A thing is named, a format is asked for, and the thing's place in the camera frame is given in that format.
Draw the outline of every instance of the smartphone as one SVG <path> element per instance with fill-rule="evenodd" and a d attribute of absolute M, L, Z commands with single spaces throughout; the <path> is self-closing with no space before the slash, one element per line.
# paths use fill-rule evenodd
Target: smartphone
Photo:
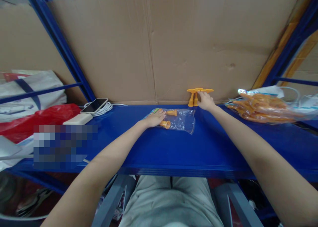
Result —
<path fill-rule="evenodd" d="M 80 113 L 87 113 L 87 114 L 95 114 L 97 111 L 102 108 L 106 102 L 108 101 L 107 98 L 98 98 L 90 103 L 86 108 L 84 108 Z"/>

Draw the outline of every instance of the pile of orange toys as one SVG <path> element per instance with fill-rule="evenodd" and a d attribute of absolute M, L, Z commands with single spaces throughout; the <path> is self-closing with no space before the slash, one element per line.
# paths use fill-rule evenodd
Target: pile of orange toys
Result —
<path fill-rule="evenodd" d="M 213 92 L 213 89 L 203 89 L 203 88 L 194 88 L 194 89 L 187 89 L 187 92 L 191 93 L 191 98 L 189 100 L 189 107 L 193 107 L 193 106 L 198 106 L 198 92 L 206 92 L 206 93 L 210 93 Z"/>

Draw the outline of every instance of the forearm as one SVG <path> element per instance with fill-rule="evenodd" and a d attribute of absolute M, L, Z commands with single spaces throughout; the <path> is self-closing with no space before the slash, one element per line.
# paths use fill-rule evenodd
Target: forearm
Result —
<path fill-rule="evenodd" d="M 318 192 L 252 129 L 219 107 L 210 112 L 248 162 L 284 226 L 315 226 Z"/>
<path fill-rule="evenodd" d="M 106 184 L 146 129 L 145 122 L 139 121 L 105 147 L 72 182 L 43 226 L 90 226 Z"/>

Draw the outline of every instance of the clear plastic bag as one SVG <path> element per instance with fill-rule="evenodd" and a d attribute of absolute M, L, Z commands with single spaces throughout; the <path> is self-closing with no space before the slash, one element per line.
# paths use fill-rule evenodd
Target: clear plastic bag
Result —
<path fill-rule="evenodd" d="M 147 118 L 151 114 L 156 113 L 158 110 L 166 111 L 166 117 L 158 127 L 172 130 L 181 130 L 186 131 L 191 135 L 193 134 L 195 126 L 195 110 L 155 108 L 145 118 Z"/>
<path fill-rule="evenodd" d="M 279 87 L 264 88 L 270 93 L 239 89 L 242 99 L 230 99 L 232 103 L 226 106 L 235 110 L 242 118 L 258 123 L 293 123 L 310 120 L 318 115 L 318 107 L 303 107 L 300 105 L 301 100 L 289 104 L 280 99 L 276 94 Z"/>

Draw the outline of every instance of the cardboard sheet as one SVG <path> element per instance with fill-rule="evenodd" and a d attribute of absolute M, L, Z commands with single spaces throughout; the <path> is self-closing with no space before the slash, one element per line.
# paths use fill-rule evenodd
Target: cardboard sheet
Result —
<path fill-rule="evenodd" d="M 297 0 L 54 0 L 48 3 L 95 95 L 124 104 L 216 101 L 250 89 Z M 34 10 L 0 11 L 2 70 L 54 70 L 73 83 Z M 79 88 L 71 90 L 80 101 Z"/>
<path fill-rule="evenodd" d="M 49 3 L 97 97 L 155 104 L 144 0 Z"/>
<path fill-rule="evenodd" d="M 147 0 L 159 103 L 185 103 L 188 88 L 215 100 L 250 89 L 295 1 Z"/>

